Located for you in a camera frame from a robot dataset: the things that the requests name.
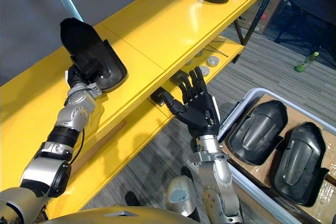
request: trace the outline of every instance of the cardboard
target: cardboard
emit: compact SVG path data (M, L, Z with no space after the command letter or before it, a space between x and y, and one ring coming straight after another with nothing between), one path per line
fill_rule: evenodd
M251 108L255 106L274 100L273 97L265 94L260 100ZM320 129L323 129L322 125L310 119L309 117L303 115L301 112L287 107L288 113L288 123L283 131L280 133L284 136L286 132L292 128L302 124L303 122L313 122ZM321 186L319 196L316 203L312 207L303 207L296 205L294 203L288 202L271 188L269 181L269 171L272 168L272 160L277 150L274 150L268 159L260 166L253 166L245 164L235 157L226 145L223 146L223 152L230 155L229 160L237 169L239 169L243 174L245 174L249 179L251 179L256 185L264 189L265 192L272 198L276 199L283 207L285 207L292 215L297 217L303 222L312 223L331 223L333 216L336 214L336 185L333 182L336 180L336 136L331 133L322 130L321 131L324 141L326 143L326 153L324 154L324 159L322 162L322 167L329 169L328 176Z
M252 24L254 17L256 16L259 7L263 0L258 0L249 9L247 9L243 14L238 17L238 23L241 27L248 29ZM270 22L275 10L277 9L281 0L270 0L264 13L262 14L258 25L255 28L255 32L262 34Z

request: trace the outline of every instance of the robotic hand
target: robotic hand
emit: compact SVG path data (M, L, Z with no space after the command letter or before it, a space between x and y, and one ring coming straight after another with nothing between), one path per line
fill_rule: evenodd
M203 185L203 203L211 223L243 223L238 197L232 186L228 155L223 154L217 140L219 133L219 112L216 100L206 88L199 67L190 71L192 85L188 78L179 87L184 105L165 92L163 99L172 114L187 124L196 139L197 152L190 161L199 164Z
M204 135L218 135L219 112L214 100L206 88L202 71L199 67L189 72L193 87L188 78L184 78L178 86L182 90L184 105L165 92L163 99L176 117L188 125L189 133L193 138Z

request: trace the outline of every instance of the yellow shelving unit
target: yellow shelving unit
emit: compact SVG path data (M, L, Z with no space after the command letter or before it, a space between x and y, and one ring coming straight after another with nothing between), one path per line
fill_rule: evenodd
M228 57L204 50L201 56L193 58L193 63L190 66L182 68L187 71L196 66L204 65L210 55L219 57L219 64L216 67L209 67L210 73L205 77L206 83L209 83L243 49L243 46L228 39L225 39L225 42L212 42L211 45L220 51L225 51ZM165 82L162 87L172 92L177 99L182 100L180 89L171 81ZM173 115L165 105L159 106L150 98L143 101L125 118L126 125L112 137L90 162L71 177L65 193L49 202L48 216L55 218L80 210L171 119L173 119Z
M205 78L209 82L242 51L243 46L228 39L211 41L255 1L229 0L218 5L203 0L136 0L95 26L129 76L97 100L81 154L120 122L127 124L71 177L66 192L50 201L51 218L84 206L171 120L167 108L153 105L148 97L163 86L181 99L178 88L169 82L176 71L188 72L205 65L207 56L216 55L220 62L210 67ZM205 50L195 58L210 42L228 57ZM185 66L190 59L192 65ZM19 186L26 165L47 139L66 99L69 87L64 71L70 66L69 53L61 47L0 88L1 190Z

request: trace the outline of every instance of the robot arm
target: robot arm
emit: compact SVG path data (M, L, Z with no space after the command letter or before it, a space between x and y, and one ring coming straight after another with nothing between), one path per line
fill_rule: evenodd
M196 139L198 152L190 158L198 164L203 185L203 204L211 223L243 223L238 197L233 189L227 159L215 135Z
M199 67L189 72L192 84L185 78L182 90L184 105L171 94L163 98L176 117L188 125L188 130L196 139L198 151L191 156L191 162L199 164L199 174L203 185L203 203L211 223L242 223L238 197L233 189L229 170L228 155L219 148L219 115L215 99L208 94Z
M20 187L0 193L0 223L33 223L48 200L65 191L73 147L101 94L95 83L87 85L76 81L73 84L47 141L23 172Z

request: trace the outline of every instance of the black chair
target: black chair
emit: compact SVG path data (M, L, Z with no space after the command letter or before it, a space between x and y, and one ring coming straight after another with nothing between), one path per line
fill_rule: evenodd
M331 33L332 29L335 29L336 26L336 0L289 0L293 16L284 26L284 28L279 32L278 37L275 39L276 43L280 42L310 42L312 43L312 51L318 51L319 48L325 48L331 55L334 56L334 50L332 47L335 47L329 43L325 43L326 36ZM323 22L325 22L326 29L323 32L316 29L314 24L309 20L309 16L313 16ZM309 26L312 28L314 33L317 35L318 39L306 38L300 39L282 39L281 35L283 32L287 31L298 19L305 19Z

